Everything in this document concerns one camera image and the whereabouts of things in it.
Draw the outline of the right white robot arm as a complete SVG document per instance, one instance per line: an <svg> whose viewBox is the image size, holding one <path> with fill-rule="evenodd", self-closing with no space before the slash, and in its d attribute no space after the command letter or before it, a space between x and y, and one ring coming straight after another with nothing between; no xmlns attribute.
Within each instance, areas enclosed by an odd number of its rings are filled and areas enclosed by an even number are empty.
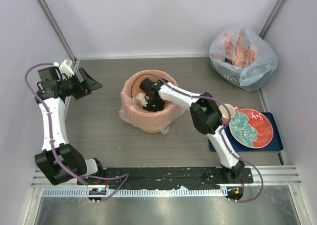
<svg viewBox="0 0 317 225"><path fill-rule="evenodd" d="M223 123L217 100L211 94L192 93L164 79L154 82L145 78L139 88L150 97L150 106L169 101L188 110L195 129L207 136L215 148L225 180L234 183L241 178L245 164L239 160L225 133L228 124Z"/></svg>

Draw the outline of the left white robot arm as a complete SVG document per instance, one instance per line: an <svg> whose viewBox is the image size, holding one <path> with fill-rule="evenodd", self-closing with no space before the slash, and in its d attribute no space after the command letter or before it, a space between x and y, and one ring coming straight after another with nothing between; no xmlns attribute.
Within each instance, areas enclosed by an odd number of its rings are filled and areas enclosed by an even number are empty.
<svg viewBox="0 0 317 225"><path fill-rule="evenodd" d="M38 71L40 82L35 101L42 112L44 141L42 152L35 155L35 163L52 185L68 182L76 176L82 178L78 184L86 184L88 177L99 185L106 177L100 161L84 159L67 137L66 98L78 100L102 88L84 68L79 68L79 73L82 80L67 66L50 66Z"/></svg>

